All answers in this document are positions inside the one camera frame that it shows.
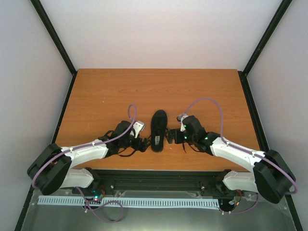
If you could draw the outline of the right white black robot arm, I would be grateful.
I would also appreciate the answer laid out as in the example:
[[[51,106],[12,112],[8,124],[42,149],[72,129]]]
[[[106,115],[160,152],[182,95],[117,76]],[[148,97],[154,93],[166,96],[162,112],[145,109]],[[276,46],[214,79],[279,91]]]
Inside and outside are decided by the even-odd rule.
[[[222,175],[217,186],[221,194],[235,190],[255,192],[278,204],[294,186],[295,176],[277,151],[249,149],[221,134],[206,132],[193,115],[184,114],[178,121],[180,128],[166,131],[169,143],[187,143],[196,152],[227,159],[246,169],[246,172],[231,170]]]

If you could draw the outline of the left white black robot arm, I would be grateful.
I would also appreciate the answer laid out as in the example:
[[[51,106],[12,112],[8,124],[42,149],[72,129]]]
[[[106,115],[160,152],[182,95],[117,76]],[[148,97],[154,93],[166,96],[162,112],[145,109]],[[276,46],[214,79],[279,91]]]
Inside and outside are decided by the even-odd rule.
[[[27,170],[32,186],[43,195],[75,187],[84,189],[86,193],[96,193],[102,188],[101,178],[90,167],[77,169],[76,166],[113,155],[121,156],[128,148],[133,152],[145,152],[149,141],[140,138],[144,128],[145,124],[141,121],[121,121],[115,130],[92,142],[71,147],[49,144]]]

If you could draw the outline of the black shoelace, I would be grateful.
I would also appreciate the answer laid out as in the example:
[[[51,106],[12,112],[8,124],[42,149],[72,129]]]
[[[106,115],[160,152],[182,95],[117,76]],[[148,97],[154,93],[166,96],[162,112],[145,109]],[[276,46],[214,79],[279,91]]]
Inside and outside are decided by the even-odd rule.
[[[170,138],[172,137],[172,138],[173,138],[173,135],[166,135],[166,133],[165,133],[164,139],[166,139],[166,141],[167,141],[167,137],[170,137]],[[151,140],[150,140],[150,138],[151,138],[151,135],[147,138],[147,148],[151,147]],[[135,154],[137,151],[135,151],[135,150],[133,149],[133,141],[134,141],[134,139],[135,139],[135,138],[130,138],[129,140],[126,139],[126,140],[120,141],[120,142],[118,143],[118,148],[119,148],[119,149],[122,149],[122,151],[118,151],[116,154],[117,154],[118,156],[120,156],[120,157],[130,157],[130,156],[132,156],[133,154]],[[182,145],[182,148],[183,148],[184,152],[186,152],[186,150],[185,150],[185,143],[182,143],[181,145]],[[124,152],[124,151],[125,151],[127,148],[129,148],[129,147],[133,149],[132,153],[127,154],[127,155],[121,154],[122,152]]]

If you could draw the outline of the black canvas shoe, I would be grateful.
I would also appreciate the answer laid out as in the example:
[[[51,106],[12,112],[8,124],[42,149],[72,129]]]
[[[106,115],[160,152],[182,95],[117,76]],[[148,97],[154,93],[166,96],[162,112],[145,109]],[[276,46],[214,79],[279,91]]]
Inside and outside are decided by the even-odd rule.
[[[159,153],[164,148],[164,137],[167,129],[167,114],[164,110],[158,110],[151,119],[151,149]]]

